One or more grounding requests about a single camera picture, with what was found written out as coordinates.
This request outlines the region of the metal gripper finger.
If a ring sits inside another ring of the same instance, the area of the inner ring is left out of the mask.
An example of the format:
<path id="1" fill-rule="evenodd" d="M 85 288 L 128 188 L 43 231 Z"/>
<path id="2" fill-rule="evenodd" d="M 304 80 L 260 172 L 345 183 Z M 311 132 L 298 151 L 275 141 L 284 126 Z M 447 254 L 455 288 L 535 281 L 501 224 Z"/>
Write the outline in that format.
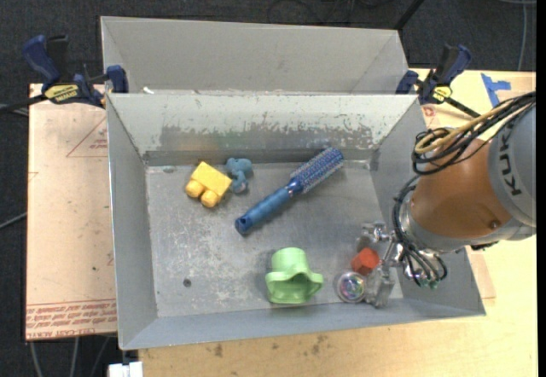
<path id="1" fill-rule="evenodd" d="M 361 229 L 362 234 L 360 242 L 364 245 L 372 245 L 391 239 L 391 231 L 382 221 L 364 223 L 361 226 Z"/>
<path id="2" fill-rule="evenodd" d="M 375 308 L 388 305 L 395 286 L 395 269 L 388 266 L 377 266 L 368 275 L 364 291 L 364 302 Z"/>

